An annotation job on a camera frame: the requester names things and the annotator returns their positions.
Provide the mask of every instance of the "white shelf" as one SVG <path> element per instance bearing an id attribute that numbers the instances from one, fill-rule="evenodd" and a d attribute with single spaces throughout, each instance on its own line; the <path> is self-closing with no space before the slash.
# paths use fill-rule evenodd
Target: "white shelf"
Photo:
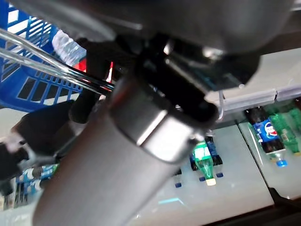
<path id="1" fill-rule="evenodd" d="M 215 134 L 224 177 L 207 186 L 187 160 L 182 187 L 175 188 L 169 180 L 130 225 L 198 226 L 274 204 L 238 127 L 217 129 Z"/>
<path id="2" fill-rule="evenodd" d="M 281 196 L 288 199 L 301 197 L 301 157 L 294 156 L 290 150 L 287 150 L 285 159 L 287 160 L 288 166 L 279 168 L 275 163 L 269 160 L 263 150 L 260 149 L 259 144 L 253 141 L 248 123 L 241 123 L 239 126 L 249 143 L 269 187 L 275 188 Z M 300 148 L 301 136 L 298 135 L 297 139 Z"/>
<path id="3" fill-rule="evenodd" d="M 301 48 L 266 54 L 257 73 L 244 88 L 224 90 L 225 113 L 238 112 L 257 105 L 272 104 L 301 96 Z M 218 92 L 206 100 L 218 105 Z"/>

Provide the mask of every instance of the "blue plastic basket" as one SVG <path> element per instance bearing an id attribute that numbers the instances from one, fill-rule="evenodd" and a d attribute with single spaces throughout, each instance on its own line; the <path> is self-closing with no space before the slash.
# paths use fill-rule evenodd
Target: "blue plastic basket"
<path id="1" fill-rule="evenodd" d="M 4 0 L 0 0 L 0 27 L 22 36 L 50 54 L 53 52 L 51 41 L 56 28 Z M 0 39 L 0 48 L 42 62 L 37 56 L 8 41 Z M 0 105 L 4 107 L 31 112 L 69 100 L 81 90 L 82 87 L 68 81 L 0 58 Z"/>

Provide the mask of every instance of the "pepsi bottle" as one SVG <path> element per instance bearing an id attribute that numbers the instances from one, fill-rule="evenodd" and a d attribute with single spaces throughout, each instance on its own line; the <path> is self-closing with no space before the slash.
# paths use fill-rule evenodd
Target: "pepsi bottle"
<path id="1" fill-rule="evenodd" d="M 222 173 L 222 158 L 216 152 L 216 147 L 213 141 L 213 137 L 205 137 L 205 141 L 213 160 L 213 170 L 216 176 L 218 178 L 221 178 L 224 176 L 224 174 Z"/>
<path id="2" fill-rule="evenodd" d="M 287 162 L 284 159 L 285 148 L 263 107 L 247 109 L 244 113 L 260 138 L 261 146 L 266 155 L 276 162 L 278 167 L 287 166 Z"/>

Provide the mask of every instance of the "black plastic bracket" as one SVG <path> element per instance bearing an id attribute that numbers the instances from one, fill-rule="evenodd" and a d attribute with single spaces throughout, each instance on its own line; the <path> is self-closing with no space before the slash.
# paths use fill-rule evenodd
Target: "black plastic bracket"
<path id="1" fill-rule="evenodd" d="M 286 207 L 291 207 L 294 210 L 301 211 L 300 204 L 296 203 L 293 200 L 280 196 L 277 190 L 273 187 L 268 187 L 268 189 L 276 206 L 286 206 Z"/>

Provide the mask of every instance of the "green soda bottle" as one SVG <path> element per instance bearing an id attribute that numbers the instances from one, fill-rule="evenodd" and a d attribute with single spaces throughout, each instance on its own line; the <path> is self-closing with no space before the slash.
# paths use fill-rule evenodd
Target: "green soda bottle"
<path id="1" fill-rule="evenodd" d="M 289 111 L 289 114 L 293 118 L 297 130 L 301 132 L 301 111 L 295 107 Z"/>
<path id="2" fill-rule="evenodd" d="M 205 141 L 197 144 L 193 151 L 194 161 L 198 169 L 204 174 L 208 186 L 216 184 L 213 177 L 213 160 Z"/>
<path id="3" fill-rule="evenodd" d="M 294 155 L 301 155 L 296 136 L 292 129 L 287 125 L 283 115 L 279 113 L 274 114 L 271 115 L 269 119 L 271 120 L 278 135 L 282 138 L 283 144 L 291 150 Z"/>

